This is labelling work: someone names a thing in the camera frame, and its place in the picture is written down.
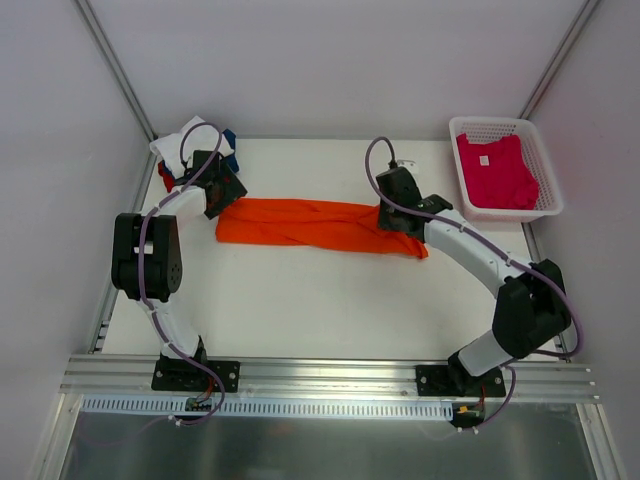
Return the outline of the orange t-shirt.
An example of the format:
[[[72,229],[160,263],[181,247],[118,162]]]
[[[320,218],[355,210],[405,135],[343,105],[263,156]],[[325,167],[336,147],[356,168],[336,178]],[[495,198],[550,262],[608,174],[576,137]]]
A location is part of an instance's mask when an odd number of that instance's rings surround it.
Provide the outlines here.
[[[423,243],[378,226],[380,207],[309,199],[242,198],[219,216],[220,243],[310,246],[424,260]]]

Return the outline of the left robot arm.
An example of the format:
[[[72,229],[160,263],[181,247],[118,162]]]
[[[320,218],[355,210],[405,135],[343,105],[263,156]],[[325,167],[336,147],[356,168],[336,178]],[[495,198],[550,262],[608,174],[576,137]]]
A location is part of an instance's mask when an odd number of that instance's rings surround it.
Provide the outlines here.
[[[227,158],[196,150],[185,175],[158,205],[115,219],[111,281],[145,312],[160,341],[156,391],[217,387],[202,337],[176,296],[183,279],[180,231],[196,218],[220,216],[246,194]]]

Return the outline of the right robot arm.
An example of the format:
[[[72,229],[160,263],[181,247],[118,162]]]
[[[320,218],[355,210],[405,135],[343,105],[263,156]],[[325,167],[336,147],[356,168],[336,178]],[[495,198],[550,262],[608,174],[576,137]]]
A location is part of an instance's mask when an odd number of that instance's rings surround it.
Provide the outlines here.
[[[487,375],[536,352],[571,325],[559,267],[524,264],[492,244],[437,194],[423,197],[412,174],[392,165],[372,179],[380,197],[378,226],[404,233],[456,261],[495,299],[491,327],[447,360],[445,384],[475,396]]]

